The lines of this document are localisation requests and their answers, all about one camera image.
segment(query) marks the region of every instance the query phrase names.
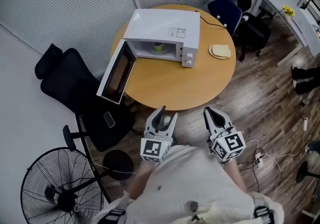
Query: blue chair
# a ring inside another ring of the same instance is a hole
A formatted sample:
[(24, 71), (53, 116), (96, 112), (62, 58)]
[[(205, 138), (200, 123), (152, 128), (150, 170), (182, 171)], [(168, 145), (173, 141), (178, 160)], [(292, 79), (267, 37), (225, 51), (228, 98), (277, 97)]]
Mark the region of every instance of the blue chair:
[(231, 0), (214, 0), (208, 4), (208, 9), (213, 17), (227, 25), (226, 29), (232, 36), (240, 23), (241, 9)]

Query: slice of bread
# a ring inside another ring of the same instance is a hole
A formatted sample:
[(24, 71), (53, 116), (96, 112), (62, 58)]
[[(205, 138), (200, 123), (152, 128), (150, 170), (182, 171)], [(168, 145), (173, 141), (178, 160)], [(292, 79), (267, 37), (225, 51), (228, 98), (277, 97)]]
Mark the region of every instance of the slice of bread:
[(212, 53), (219, 57), (231, 57), (231, 51), (228, 45), (212, 45)]

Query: white microwave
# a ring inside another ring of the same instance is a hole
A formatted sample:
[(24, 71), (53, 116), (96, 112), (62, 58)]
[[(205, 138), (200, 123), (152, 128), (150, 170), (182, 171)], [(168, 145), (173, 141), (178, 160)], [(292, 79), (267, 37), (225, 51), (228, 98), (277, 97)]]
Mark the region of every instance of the white microwave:
[(136, 9), (106, 68), (97, 95), (119, 104), (137, 58), (181, 62), (192, 68), (200, 40), (200, 13)]

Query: electric fan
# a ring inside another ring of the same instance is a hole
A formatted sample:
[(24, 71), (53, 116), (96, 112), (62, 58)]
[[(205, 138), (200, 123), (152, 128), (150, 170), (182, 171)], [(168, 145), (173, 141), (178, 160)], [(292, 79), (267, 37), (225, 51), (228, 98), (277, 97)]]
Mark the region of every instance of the electric fan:
[(21, 187), (21, 207), (29, 224), (87, 224), (101, 210), (103, 198), (87, 157), (76, 149), (57, 148), (28, 168)]

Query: forearm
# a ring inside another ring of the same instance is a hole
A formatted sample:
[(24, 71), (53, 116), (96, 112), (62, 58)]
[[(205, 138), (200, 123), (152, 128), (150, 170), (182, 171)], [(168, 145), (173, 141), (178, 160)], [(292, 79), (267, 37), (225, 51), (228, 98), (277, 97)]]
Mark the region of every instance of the forearm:
[(236, 160), (231, 160), (223, 165), (224, 171), (230, 176), (233, 182), (245, 193), (247, 193), (247, 187), (240, 174)]
[(138, 171), (126, 189), (131, 199), (135, 200), (143, 193), (154, 167), (155, 163), (147, 161), (141, 162)]

